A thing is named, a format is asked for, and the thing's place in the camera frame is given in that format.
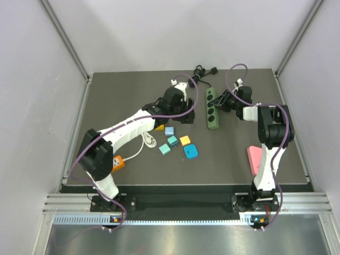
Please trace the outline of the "green power strip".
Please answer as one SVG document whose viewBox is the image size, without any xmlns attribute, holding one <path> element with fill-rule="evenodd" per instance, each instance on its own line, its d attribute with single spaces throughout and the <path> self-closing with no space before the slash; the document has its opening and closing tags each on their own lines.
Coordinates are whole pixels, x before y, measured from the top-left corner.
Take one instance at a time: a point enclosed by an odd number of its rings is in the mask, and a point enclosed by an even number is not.
<svg viewBox="0 0 340 255">
<path fill-rule="evenodd" d="M 218 111 L 216 106 L 211 103 L 214 99 L 216 99 L 216 89 L 208 88 L 206 90 L 207 127 L 211 130 L 219 128 Z"/>
</svg>

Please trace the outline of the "light blue plug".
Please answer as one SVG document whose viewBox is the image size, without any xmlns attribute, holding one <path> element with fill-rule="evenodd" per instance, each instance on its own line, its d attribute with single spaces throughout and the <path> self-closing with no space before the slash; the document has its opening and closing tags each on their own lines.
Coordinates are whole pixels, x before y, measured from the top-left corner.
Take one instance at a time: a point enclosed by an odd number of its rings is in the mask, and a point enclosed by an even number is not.
<svg viewBox="0 0 340 255">
<path fill-rule="evenodd" d="M 198 157 L 198 150 L 194 144 L 184 146 L 183 150 L 187 159 L 194 159 Z"/>
<path fill-rule="evenodd" d="M 165 135 L 166 136 L 173 136 L 174 135 L 174 133 L 175 133 L 175 129 L 174 129 L 174 127 L 172 127 L 172 126 L 167 126 L 167 127 L 165 127 Z"/>
</svg>

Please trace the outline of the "yellow cube plug adapter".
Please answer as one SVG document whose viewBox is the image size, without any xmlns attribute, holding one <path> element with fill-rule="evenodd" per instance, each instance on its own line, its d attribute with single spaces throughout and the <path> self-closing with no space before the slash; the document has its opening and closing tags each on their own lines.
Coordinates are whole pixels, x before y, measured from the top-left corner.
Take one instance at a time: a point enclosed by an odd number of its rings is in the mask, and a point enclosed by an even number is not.
<svg viewBox="0 0 340 255">
<path fill-rule="evenodd" d="M 165 130 L 165 125 L 162 124 L 162 125 L 156 127 L 155 130 L 157 130 L 157 131 L 163 131 L 163 130 Z"/>
</svg>

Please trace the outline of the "yellow plug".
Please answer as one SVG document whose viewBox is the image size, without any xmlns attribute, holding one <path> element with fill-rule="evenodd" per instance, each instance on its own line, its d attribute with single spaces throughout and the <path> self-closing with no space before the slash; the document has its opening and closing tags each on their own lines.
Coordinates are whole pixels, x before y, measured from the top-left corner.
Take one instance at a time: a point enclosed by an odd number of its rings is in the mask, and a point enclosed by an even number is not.
<svg viewBox="0 0 340 255">
<path fill-rule="evenodd" d="M 191 144 L 191 139 L 188 135 L 180 137 L 180 143 L 183 147 Z"/>
</svg>

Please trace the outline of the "teal plug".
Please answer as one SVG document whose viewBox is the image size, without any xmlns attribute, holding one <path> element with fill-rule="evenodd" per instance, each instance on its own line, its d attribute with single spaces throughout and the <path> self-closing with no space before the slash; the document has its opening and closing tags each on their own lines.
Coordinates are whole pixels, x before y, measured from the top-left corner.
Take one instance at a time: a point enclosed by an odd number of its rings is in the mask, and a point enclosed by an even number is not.
<svg viewBox="0 0 340 255">
<path fill-rule="evenodd" d="M 161 145 L 158 149 L 163 156 L 168 154 L 171 151 L 170 146 L 166 143 Z"/>
<path fill-rule="evenodd" d="M 178 143 L 179 143 L 178 139 L 177 139 L 176 136 L 174 136 L 174 135 L 171 136 L 171 137 L 169 137 L 169 138 L 167 139 L 167 141 L 168 141 L 169 145 L 172 146 L 172 147 L 177 146 Z"/>
</svg>

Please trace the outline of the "pink triangular socket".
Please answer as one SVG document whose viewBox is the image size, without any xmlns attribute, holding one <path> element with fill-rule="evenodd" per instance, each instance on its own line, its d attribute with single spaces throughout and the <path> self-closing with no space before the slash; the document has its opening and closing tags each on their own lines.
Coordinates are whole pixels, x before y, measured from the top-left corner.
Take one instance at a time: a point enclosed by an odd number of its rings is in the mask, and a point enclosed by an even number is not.
<svg viewBox="0 0 340 255">
<path fill-rule="evenodd" d="M 259 172 L 262 148 L 256 146 L 250 146 L 247 148 L 247 155 L 250 164 L 251 173 L 256 176 Z"/>
</svg>

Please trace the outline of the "orange power strip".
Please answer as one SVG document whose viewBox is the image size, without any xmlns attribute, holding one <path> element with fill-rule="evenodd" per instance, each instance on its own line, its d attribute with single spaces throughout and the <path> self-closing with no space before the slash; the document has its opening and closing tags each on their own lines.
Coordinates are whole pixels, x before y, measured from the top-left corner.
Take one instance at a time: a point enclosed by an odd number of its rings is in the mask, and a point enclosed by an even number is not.
<svg viewBox="0 0 340 255">
<path fill-rule="evenodd" d="M 112 173 L 123 168 L 124 166 L 125 166 L 125 162 L 120 155 L 113 157 Z"/>
</svg>

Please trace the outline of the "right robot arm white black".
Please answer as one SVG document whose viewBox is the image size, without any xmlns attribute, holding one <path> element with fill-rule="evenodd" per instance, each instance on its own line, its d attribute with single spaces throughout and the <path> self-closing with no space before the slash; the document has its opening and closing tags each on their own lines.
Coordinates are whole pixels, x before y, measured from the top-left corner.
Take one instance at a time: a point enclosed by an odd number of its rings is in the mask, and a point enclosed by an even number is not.
<svg viewBox="0 0 340 255">
<path fill-rule="evenodd" d="M 207 93 L 209 106 L 227 113 L 235 111 L 240 120 L 257 123 L 261 143 L 260 164 L 248 195 L 235 196 L 234 208 L 242 212 L 270 208 L 277 201 L 275 190 L 279 187 L 276 178 L 279 162 L 295 136 L 287 105 L 254 104 L 251 97 L 251 87 L 242 85 L 236 85 L 233 90 L 226 89 L 219 97 Z"/>
</svg>

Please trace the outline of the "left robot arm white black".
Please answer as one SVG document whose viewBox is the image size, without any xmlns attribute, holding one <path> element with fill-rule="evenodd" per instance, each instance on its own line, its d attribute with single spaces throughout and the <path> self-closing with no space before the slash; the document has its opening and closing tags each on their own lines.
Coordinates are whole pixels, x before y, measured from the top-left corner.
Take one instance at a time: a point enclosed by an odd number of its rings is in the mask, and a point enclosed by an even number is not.
<svg viewBox="0 0 340 255">
<path fill-rule="evenodd" d="M 194 122 L 195 101 L 187 96 L 187 85 L 181 82 L 167 88 L 155 102 L 144 105 L 133 116 L 112 127 L 101 131 L 90 129 L 85 133 L 75 162 L 80 163 L 93 181 L 103 206 L 108 210 L 116 210 L 121 203 L 112 177 L 115 152 L 137 136 L 169 120 L 182 124 Z"/>
</svg>

